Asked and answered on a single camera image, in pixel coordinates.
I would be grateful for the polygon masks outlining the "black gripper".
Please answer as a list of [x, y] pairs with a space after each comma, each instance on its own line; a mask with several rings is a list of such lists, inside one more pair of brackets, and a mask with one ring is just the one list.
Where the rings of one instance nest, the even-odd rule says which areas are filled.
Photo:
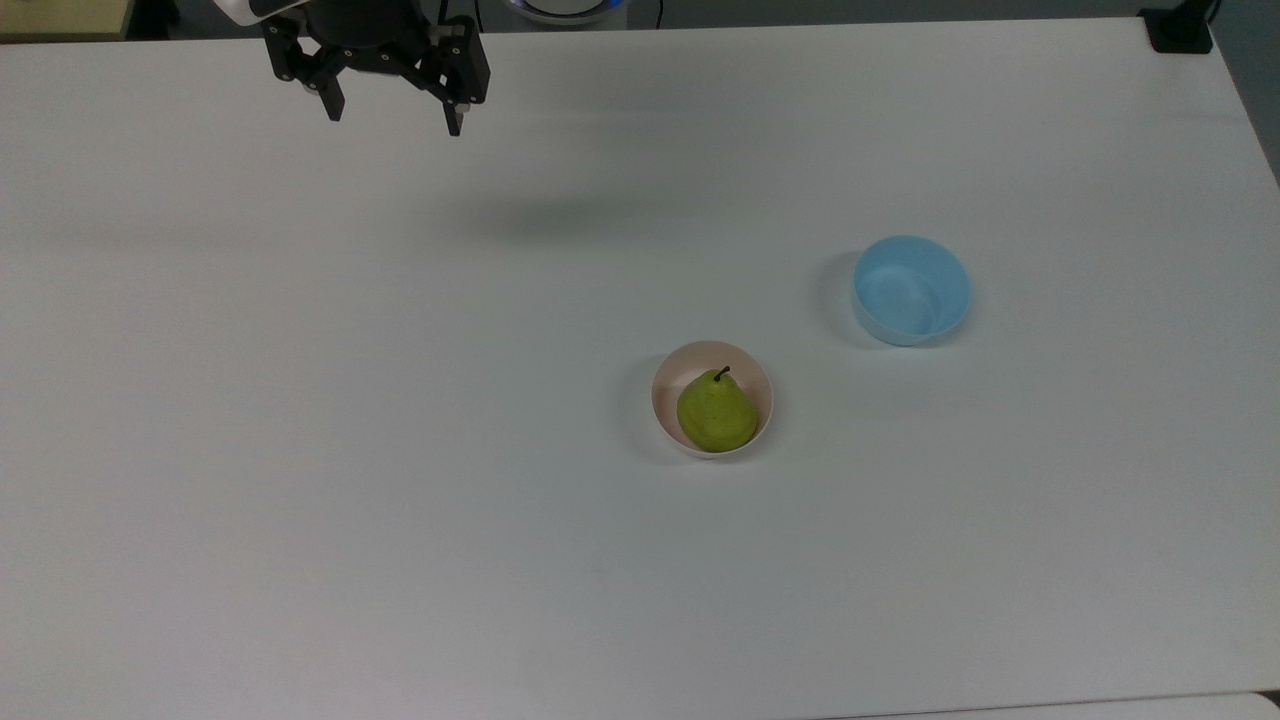
[[342, 118], [346, 96], [338, 76], [347, 68], [347, 51], [358, 70], [398, 74], [415, 70], [415, 86], [442, 104], [449, 136], [461, 136], [465, 114], [486, 101], [492, 78], [481, 28], [470, 15], [447, 15], [447, 1], [307, 1], [301, 6], [306, 27], [319, 44], [306, 53], [301, 23], [291, 18], [261, 22], [273, 74], [298, 82], [320, 97], [332, 122]]

